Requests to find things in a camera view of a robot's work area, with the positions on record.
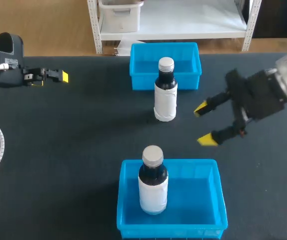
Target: blue tray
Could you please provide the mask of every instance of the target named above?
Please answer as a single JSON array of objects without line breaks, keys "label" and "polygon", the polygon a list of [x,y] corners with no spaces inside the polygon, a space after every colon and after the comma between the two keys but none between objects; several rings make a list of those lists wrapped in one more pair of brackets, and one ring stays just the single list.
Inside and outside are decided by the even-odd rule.
[{"label": "blue tray", "polygon": [[142,160],[122,162],[117,228],[122,238],[221,238],[228,227],[218,166],[212,159],[165,159],[167,207],[145,213],[139,203],[138,172]]},{"label": "blue tray", "polygon": [[163,57],[174,60],[174,77],[179,90],[196,90],[202,66],[195,42],[135,43],[131,46],[130,76],[133,90],[154,90]]}]

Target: dark tabletop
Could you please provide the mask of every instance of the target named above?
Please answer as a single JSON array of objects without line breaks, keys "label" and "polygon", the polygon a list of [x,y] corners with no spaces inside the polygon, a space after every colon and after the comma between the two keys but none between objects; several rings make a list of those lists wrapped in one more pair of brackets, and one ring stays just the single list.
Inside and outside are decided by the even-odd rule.
[{"label": "dark tabletop", "polygon": [[225,89],[225,74],[271,68],[282,54],[201,55],[199,90],[180,91],[177,116],[154,118],[154,92],[132,91],[128,57],[30,57],[70,83],[0,88],[0,240],[118,240],[118,180],[148,145],[165,158],[215,159],[228,229],[224,240],[287,239],[287,106],[217,148],[196,139],[232,123],[231,104],[196,118]]}]

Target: dark bottle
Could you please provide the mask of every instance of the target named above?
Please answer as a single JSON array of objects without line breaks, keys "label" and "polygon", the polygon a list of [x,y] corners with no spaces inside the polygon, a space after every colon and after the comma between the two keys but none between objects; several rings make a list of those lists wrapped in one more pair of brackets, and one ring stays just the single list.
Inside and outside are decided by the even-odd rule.
[{"label": "dark bottle", "polygon": [[170,57],[163,57],[158,64],[159,76],[155,80],[155,85],[163,90],[173,89],[177,86],[177,81],[174,78],[175,62]]},{"label": "dark bottle", "polygon": [[147,146],[142,160],[138,173],[140,206],[146,213],[156,215],[167,206],[168,171],[163,151],[158,146]]},{"label": "dark bottle", "polygon": [[175,63],[170,57],[159,60],[159,77],[154,83],[154,115],[162,122],[176,117],[178,84],[174,78]]}]

